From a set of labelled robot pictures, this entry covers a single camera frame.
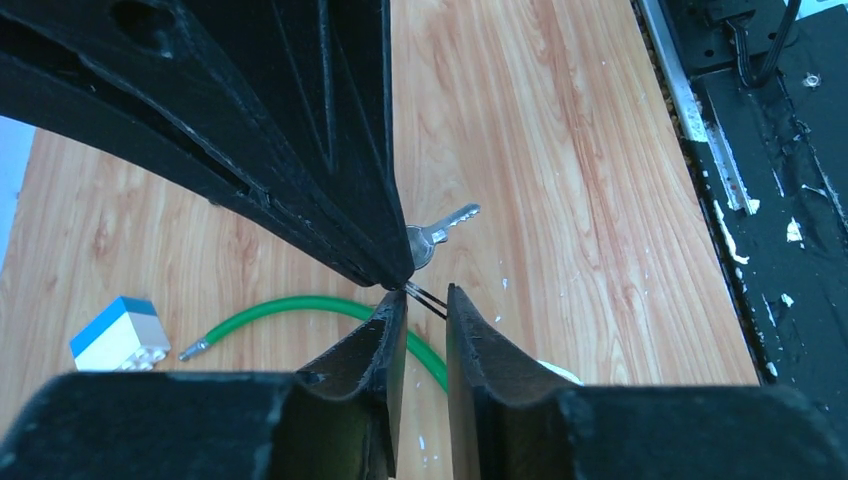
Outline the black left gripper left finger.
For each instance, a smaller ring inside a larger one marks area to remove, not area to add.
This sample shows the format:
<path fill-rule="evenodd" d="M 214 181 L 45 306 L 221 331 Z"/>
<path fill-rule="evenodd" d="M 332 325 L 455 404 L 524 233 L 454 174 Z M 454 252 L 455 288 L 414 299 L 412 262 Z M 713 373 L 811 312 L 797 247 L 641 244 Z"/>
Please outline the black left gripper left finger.
<path fill-rule="evenodd" d="M 300 370 L 295 477 L 396 476 L 406 333 L 407 297 L 390 291 L 366 322 Z"/>

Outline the small silver keys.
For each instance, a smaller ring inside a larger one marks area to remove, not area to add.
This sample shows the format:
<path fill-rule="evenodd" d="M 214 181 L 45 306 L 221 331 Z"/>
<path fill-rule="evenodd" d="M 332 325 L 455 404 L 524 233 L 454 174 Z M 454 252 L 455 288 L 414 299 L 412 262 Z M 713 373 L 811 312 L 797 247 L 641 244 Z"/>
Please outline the small silver keys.
<path fill-rule="evenodd" d="M 448 233 L 451 228 L 473 218 L 480 210 L 481 206 L 479 204 L 469 203 L 429 226 L 408 225 L 406 227 L 406 234 L 414 270 L 421 270 L 430 263 L 435 254 L 436 247 L 448 241 Z M 447 304 L 444 301 L 416 285 L 411 280 L 406 282 L 404 290 L 439 318 L 443 320 L 447 318 Z"/>

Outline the green cable lock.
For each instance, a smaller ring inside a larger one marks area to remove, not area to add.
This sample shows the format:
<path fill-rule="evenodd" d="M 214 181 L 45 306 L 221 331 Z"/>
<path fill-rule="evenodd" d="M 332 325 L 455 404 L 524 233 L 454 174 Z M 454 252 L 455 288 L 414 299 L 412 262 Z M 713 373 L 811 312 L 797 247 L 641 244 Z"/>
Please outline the green cable lock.
<path fill-rule="evenodd" d="M 209 330 L 204 336 L 186 347 L 179 355 L 182 362 L 200 355 L 225 337 L 255 321 L 265 317 L 292 312 L 322 312 L 350 317 L 361 322 L 367 321 L 375 307 L 353 300 L 320 296 L 301 295 L 270 300 L 238 312 Z M 407 332 L 407 351 L 415 357 L 431 375 L 445 394 L 448 393 L 448 372 L 441 356 L 414 331 Z"/>

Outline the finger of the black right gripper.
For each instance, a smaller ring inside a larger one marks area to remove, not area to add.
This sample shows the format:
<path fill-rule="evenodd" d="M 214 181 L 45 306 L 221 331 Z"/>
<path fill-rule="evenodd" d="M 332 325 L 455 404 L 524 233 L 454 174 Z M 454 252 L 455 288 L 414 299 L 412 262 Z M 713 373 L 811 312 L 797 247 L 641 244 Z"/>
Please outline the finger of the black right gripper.
<path fill-rule="evenodd" d="M 386 1 L 198 5 L 198 193 L 348 280 L 414 264 L 393 164 Z"/>
<path fill-rule="evenodd" d="M 3 2 L 2 114 L 199 195 L 200 2 Z"/>

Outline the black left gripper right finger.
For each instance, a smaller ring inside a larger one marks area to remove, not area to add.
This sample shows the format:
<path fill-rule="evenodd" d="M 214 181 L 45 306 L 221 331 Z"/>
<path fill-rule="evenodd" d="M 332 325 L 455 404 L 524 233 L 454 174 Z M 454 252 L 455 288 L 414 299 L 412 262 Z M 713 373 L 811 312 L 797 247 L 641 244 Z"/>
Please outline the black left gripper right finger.
<path fill-rule="evenodd" d="M 576 478 L 559 399 L 576 383 L 499 333 L 456 284 L 446 340 L 454 478 Z"/>

